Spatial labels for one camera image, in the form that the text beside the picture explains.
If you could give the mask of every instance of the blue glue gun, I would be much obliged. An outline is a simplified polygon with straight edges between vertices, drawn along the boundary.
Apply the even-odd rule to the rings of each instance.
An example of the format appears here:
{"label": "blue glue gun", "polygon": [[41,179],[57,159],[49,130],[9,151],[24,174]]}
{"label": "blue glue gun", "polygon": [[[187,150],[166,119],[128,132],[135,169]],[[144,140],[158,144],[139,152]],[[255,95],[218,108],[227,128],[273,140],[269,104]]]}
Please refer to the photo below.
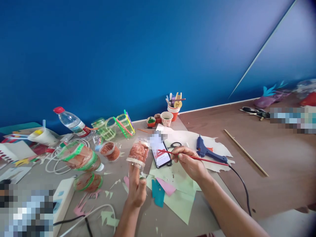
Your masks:
{"label": "blue glue gun", "polygon": [[217,162],[225,163],[227,164],[227,158],[226,156],[220,156],[218,154],[215,154],[214,152],[211,152],[207,147],[204,145],[203,139],[201,138],[201,135],[197,138],[197,154],[200,157],[205,157],[206,155],[213,158]]}

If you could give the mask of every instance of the baseboard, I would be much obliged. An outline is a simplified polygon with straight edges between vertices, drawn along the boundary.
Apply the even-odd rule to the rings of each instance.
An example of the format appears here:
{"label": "baseboard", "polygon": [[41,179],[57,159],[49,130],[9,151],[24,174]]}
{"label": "baseboard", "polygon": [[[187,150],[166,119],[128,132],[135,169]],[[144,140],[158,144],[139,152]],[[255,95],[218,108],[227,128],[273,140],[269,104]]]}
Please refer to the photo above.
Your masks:
{"label": "baseboard", "polygon": [[[232,102],[232,103],[228,103],[228,104],[214,105],[214,106],[206,107],[206,108],[202,108],[202,109],[196,109],[196,110],[189,110],[189,111],[180,112],[179,114],[184,114],[184,113],[194,112],[194,111],[198,111],[198,110],[204,110],[204,109],[210,109],[210,108],[220,107],[220,106],[223,106],[223,105],[237,104],[237,103],[241,103],[241,102],[245,102],[245,101],[250,101],[250,100],[255,100],[255,99],[259,99],[259,98],[260,98],[260,97],[258,97],[258,98],[253,98],[253,99],[248,99],[248,100],[236,101],[236,102]],[[142,122],[142,121],[146,121],[146,119],[133,121],[133,123]]]}

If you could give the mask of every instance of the white cup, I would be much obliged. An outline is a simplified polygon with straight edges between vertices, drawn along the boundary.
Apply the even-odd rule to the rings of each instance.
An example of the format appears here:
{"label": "white cup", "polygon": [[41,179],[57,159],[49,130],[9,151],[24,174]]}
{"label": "white cup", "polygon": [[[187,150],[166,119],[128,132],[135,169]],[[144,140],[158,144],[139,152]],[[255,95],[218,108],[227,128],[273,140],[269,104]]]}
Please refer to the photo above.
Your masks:
{"label": "white cup", "polygon": [[59,142],[59,140],[50,133],[49,129],[41,128],[40,130],[43,132],[42,134],[38,135],[37,133],[33,132],[27,137],[27,139],[46,146],[54,146]]}

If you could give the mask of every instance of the red bottle cap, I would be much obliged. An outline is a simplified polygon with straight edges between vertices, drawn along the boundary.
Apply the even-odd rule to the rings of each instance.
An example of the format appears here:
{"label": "red bottle cap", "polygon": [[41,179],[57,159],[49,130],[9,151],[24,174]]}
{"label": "red bottle cap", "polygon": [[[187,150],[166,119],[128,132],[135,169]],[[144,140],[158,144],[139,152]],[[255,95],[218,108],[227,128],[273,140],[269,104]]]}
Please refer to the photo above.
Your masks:
{"label": "red bottle cap", "polygon": [[65,111],[65,109],[63,107],[56,107],[53,109],[53,111],[57,114],[61,114],[62,112]]}

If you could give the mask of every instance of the wooden stick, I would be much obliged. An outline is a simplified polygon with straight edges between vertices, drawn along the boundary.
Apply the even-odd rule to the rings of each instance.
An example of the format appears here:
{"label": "wooden stick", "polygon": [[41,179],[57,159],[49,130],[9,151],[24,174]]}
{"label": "wooden stick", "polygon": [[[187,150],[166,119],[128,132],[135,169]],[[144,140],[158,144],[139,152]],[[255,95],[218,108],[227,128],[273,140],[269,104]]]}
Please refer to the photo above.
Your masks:
{"label": "wooden stick", "polygon": [[258,163],[248,154],[248,152],[246,152],[246,150],[243,149],[243,147],[232,137],[232,135],[230,135],[229,132],[226,129],[224,129],[224,131],[237,144],[237,146],[239,146],[239,148],[252,160],[252,162],[264,173],[264,175],[269,177],[268,174],[260,167],[260,165],[258,165]]}
{"label": "wooden stick", "polygon": [[137,130],[140,130],[140,131],[142,131],[142,132],[146,132],[146,133],[148,133],[147,131],[145,131],[145,130],[142,130],[142,129],[139,129],[139,128],[138,128]]}

